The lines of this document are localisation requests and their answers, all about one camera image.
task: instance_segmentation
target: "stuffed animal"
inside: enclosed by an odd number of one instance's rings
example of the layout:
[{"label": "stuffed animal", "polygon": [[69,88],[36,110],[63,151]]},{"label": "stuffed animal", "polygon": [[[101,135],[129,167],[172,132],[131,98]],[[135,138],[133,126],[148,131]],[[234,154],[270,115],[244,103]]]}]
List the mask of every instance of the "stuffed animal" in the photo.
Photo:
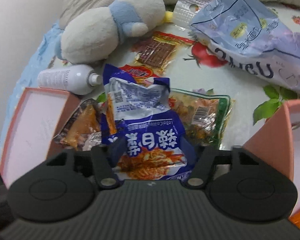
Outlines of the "stuffed animal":
[{"label": "stuffed animal", "polygon": [[73,19],[56,44],[56,56],[73,64],[105,59],[127,37],[139,37],[165,16],[163,0],[115,0]]}]

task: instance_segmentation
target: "screw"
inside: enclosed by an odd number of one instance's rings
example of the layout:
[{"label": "screw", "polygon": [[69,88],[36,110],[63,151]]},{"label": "screw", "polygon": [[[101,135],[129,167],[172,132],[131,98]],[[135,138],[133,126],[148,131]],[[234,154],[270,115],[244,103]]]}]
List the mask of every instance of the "screw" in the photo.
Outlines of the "screw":
[{"label": "screw", "polygon": [[203,180],[200,178],[190,178],[188,179],[188,184],[194,187],[201,186],[203,184]]},{"label": "screw", "polygon": [[291,124],[291,129],[292,130],[298,129],[299,127],[300,127],[300,121],[296,121],[296,122]]},{"label": "screw", "polygon": [[116,183],[117,183],[117,181],[113,178],[105,178],[105,179],[101,180],[101,184],[105,187],[113,186]]}]

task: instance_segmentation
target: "barcode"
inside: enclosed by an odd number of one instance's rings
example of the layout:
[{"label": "barcode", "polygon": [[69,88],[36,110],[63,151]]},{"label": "barcode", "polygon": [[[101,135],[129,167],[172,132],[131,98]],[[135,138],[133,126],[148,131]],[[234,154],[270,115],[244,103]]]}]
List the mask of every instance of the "barcode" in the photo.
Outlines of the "barcode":
[{"label": "barcode", "polygon": [[201,107],[199,106],[197,111],[195,111],[193,121],[194,122],[202,122],[209,115],[209,107]]},{"label": "barcode", "polygon": [[121,103],[121,102],[123,102],[123,98],[122,98],[121,92],[114,93],[114,101],[115,101],[116,103]]}]

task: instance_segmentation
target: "product label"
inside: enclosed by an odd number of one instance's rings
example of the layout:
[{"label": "product label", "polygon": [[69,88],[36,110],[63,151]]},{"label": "product label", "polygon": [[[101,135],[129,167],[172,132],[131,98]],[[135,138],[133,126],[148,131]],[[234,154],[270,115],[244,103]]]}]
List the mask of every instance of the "product label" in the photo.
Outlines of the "product label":
[{"label": "product label", "polygon": [[129,66],[121,67],[124,71],[128,72],[133,78],[149,78],[153,75],[153,70],[146,66]]},{"label": "product label", "polygon": [[108,97],[112,99],[114,120],[134,120],[169,110],[162,100],[166,94],[168,101],[169,95],[164,86],[146,88],[117,78],[111,78],[109,85],[112,90],[108,92]]},{"label": "product label", "polygon": [[259,21],[261,23],[261,28],[262,29],[267,27],[267,20],[266,19],[260,18]]},{"label": "product label", "polygon": [[38,85],[41,88],[67,90],[69,72],[70,70],[42,72],[38,76]]}]

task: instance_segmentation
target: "light blue plastic bag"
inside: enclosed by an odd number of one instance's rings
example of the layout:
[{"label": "light blue plastic bag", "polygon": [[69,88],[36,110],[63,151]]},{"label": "light blue plastic bag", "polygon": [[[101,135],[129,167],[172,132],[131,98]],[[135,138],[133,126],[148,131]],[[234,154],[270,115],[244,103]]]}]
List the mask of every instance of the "light blue plastic bag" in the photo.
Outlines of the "light blue plastic bag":
[{"label": "light blue plastic bag", "polygon": [[190,28],[231,67],[300,93],[300,33],[260,1],[212,0]]}]

